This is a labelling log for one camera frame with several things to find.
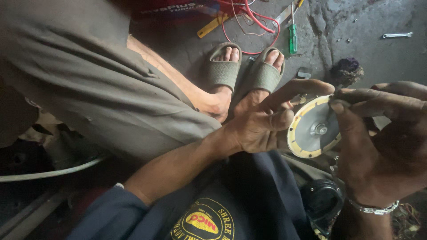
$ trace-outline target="spanner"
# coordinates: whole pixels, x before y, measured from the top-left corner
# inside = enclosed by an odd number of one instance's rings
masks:
[[[383,38],[393,38],[393,37],[411,37],[412,32],[410,33],[399,33],[399,34],[384,34]]]

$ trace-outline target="green slipper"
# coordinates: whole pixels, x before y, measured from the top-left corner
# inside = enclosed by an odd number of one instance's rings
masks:
[[[277,87],[277,84],[279,84],[284,73],[285,63],[283,62],[279,72],[273,65],[264,62],[267,55],[273,50],[277,50],[281,53],[280,50],[275,47],[268,47],[264,49],[257,57],[257,60],[255,60],[250,74],[250,76],[254,78],[251,90],[264,89],[272,93]]]
[[[237,48],[239,50],[239,61],[215,61],[215,58],[225,52],[227,47]],[[226,85],[234,91],[237,74],[242,63],[242,50],[237,44],[222,43],[214,47],[208,54],[207,62],[207,83],[208,88],[212,89],[216,85]]]

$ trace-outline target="navy blue shirt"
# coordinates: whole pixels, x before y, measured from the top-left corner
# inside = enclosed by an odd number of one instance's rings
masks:
[[[318,238],[290,168],[270,151],[237,153],[151,207],[114,187],[92,203],[68,239]]]

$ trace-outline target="hand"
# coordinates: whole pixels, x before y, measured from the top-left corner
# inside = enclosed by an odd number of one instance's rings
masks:
[[[427,87],[413,82],[342,89],[337,113],[342,150],[338,176],[350,198],[386,207],[427,187]],[[386,116],[391,123],[370,137],[361,117]]]
[[[298,94],[329,95],[335,88],[315,79],[292,79],[244,114],[224,125],[227,138],[240,151],[266,152],[278,148],[278,133],[292,123],[290,100]]]

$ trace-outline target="forearm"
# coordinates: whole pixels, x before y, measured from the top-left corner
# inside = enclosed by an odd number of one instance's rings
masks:
[[[190,183],[210,164],[238,151],[222,127],[200,141],[153,159],[126,181],[125,189],[150,205]]]
[[[391,240],[390,214],[361,212],[346,201],[332,228],[332,240]]]

